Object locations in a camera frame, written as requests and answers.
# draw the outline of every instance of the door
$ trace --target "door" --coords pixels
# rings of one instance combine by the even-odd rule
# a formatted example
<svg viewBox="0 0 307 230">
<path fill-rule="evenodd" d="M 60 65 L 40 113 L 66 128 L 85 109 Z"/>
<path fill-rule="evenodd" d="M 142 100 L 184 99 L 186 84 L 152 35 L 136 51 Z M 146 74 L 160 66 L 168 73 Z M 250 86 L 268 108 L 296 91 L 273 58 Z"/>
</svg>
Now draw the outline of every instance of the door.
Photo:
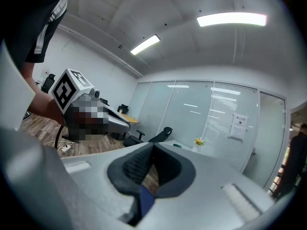
<svg viewBox="0 0 307 230">
<path fill-rule="evenodd" d="M 260 93 L 260 119 L 254 154 L 250 156 L 243 174 L 263 188 L 282 150 L 285 121 L 284 100 Z"/>
</svg>

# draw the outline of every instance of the fluorescent light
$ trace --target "fluorescent light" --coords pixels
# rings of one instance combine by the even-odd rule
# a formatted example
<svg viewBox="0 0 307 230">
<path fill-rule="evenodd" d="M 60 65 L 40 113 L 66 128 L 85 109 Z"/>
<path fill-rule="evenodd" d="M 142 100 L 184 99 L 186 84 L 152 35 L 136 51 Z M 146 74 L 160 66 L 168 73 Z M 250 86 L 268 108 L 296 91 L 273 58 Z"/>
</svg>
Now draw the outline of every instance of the fluorescent light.
<svg viewBox="0 0 307 230">
<path fill-rule="evenodd" d="M 194 111 L 190 111 L 190 113 L 197 113 L 197 112 L 194 112 Z M 201 113 L 197 113 L 197 114 L 201 114 Z"/>
<path fill-rule="evenodd" d="M 217 95 L 213 95 L 213 98 L 215 98 L 215 99 L 222 99 L 222 100 L 229 100 L 229 101 L 234 101 L 234 102 L 236 102 L 236 99 L 231 99 L 231 98 L 222 97 L 222 96 L 217 96 Z"/>
<path fill-rule="evenodd" d="M 210 115 L 209 115 L 209 117 L 214 117 L 214 118 L 218 118 L 218 119 L 220 119 L 219 117 L 215 117 L 215 116 L 210 116 Z"/>
<path fill-rule="evenodd" d="M 224 92 L 224 93 L 230 93 L 230 94 L 236 94 L 236 95 L 240 95 L 240 94 L 241 94 L 241 92 L 239 92 L 239 91 L 226 90 L 226 89 L 219 89 L 219 88 L 211 88 L 211 90 L 213 90 L 213 91 L 219 91 L 219 92 Z"/>
<path fill-rule="evenodd" d="M 193 106 L 193 107 L 198 107 L 198 106 L 196 106 L 196 105 L 189 105 L 189 104 L 184 104 L 184 105 Z"/>
<path fill-rule="evenodd" d="M 169 88 L 189 88 L 188 85 L 168 85 Z"/>
<path fill-rule="evenodd" d="M 213 110 L 213 109 L 210 109 L 210 111 L 213 111 L 213 112 L 217 112 L 217 113 L 223 113 L 223 114 L 225 114 L 224 112 L 221 112 L 221 111 L 216 111 L 216 110 Z"/>
<path fill-rule="evenodd" d="M 133 50 L 131 50 L 131 53 L 136 55 L 140 53 L 142 50 L 148 48 L 149 46 L 159 42 L 160 39 L 157 35 L 153 35 L 151 38 L 148 38 L 146 41 L 142 42 L 139 46 L 136 46 Z"/>
<path fill-rule="evenodd" d="M 200 26 L 226 23 L 254 24 L 264 26 L 267 24 L 267 16 L 258 13 L 231 12 L 198 17 L 197 21 Z"/>
</svg>

